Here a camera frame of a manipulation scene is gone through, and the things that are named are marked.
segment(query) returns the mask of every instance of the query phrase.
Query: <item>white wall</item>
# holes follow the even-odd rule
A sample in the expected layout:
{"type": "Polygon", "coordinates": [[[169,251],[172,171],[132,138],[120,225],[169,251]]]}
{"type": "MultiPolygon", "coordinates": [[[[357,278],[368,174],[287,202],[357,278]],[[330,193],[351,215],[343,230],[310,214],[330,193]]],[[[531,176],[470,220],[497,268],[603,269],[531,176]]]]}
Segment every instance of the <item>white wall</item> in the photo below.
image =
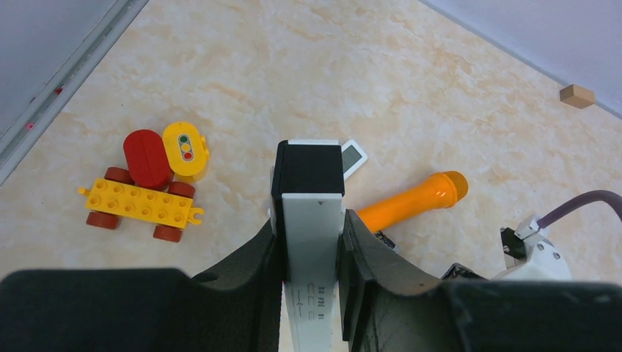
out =
{"type": "Polygon", "coordinates": [[[116,0],[0,0],[0,136],[116,0]]]}
{"type": "Polygon", "coordinates": [[[621,0],[422,0],[622,117],[621,0]]]}

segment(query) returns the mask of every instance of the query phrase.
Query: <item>gray display screen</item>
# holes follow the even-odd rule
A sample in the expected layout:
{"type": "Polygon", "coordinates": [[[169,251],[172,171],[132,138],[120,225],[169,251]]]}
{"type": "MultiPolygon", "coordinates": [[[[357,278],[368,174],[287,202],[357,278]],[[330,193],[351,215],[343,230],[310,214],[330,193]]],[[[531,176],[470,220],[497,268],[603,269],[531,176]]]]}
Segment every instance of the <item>gray display screen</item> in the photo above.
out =
{"type": "Polygon", "coordinates": [[[348,171],[357,161],[361,160],[363,155],[356,151],[355,147],[347,147],[341,152],[341,159],[343,162],[343,173],[348,171]]]}

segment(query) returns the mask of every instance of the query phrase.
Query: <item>toy wheel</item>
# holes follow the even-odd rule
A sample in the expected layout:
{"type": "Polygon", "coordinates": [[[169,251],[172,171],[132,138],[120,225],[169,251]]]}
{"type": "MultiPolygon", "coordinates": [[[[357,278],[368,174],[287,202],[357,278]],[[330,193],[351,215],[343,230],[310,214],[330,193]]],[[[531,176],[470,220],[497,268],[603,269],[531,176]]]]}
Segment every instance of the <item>toy wheel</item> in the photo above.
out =
{"type": "Polygon", "coordinates": [[[125,183],[128,185],[134,184],[134,180],[132,180],[130,172],[126,169],[121,169],[120,167],[109,167],[106,170],[106,174],[103,176],[103,178],[110,181],[125,183]]]}
{"type": "Polygon", "coordinates": [[[184,182],[171,182],[169,185],[169,194],[174,194],[175,196],[192,198],[194,197],[194,192],[196,190],[193,186],[184,182]]]}
{"type": "Polygon", "coordinates": [[[153,238],[160,240],[179,242],[181,240],[182,229],[166,225],[158,225],[153,230],[153,238]]]}
{"type": "Polygon", "coordinates": [[[119,227],[119,216],[92,211],[87,218],[87,225],[116,230],[119,227]]]}

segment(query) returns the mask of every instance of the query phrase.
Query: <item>yellow toy block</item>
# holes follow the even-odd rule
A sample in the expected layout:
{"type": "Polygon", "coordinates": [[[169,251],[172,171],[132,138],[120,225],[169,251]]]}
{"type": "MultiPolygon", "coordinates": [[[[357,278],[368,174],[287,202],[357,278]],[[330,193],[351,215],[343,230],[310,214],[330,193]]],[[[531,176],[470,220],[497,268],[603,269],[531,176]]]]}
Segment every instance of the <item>yellow toy block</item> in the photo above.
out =
{"type": "Polygon", "coordinates": [[[188,122],[175,122],[162,133],[171,170],[178,179],[192,183],[200,180],[208,170],[210,151],[205,137],[188,122]]]}
{"type": "Polygon", "coordinates": [[[156,224],[185,229],[186,224],[198,225],[201,208],[192,207],[192,199],[164,192],[126,185],[98,178],[92,189],[79,188],[87,197],[86,209],[124,216],[156,224]]]}

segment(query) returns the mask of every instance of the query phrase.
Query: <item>wooden block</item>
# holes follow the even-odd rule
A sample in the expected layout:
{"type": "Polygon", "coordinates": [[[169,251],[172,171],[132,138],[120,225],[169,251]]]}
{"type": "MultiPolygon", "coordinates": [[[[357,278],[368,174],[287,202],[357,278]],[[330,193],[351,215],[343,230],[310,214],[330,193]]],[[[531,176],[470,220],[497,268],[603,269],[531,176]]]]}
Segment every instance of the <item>wooden block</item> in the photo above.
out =
{"type": "Polygon", "coordinates": [[[571,84],[560,90],[560,100],[575,108],[583,109],[596,102],[594,92],[587,88],[571,84]]]}

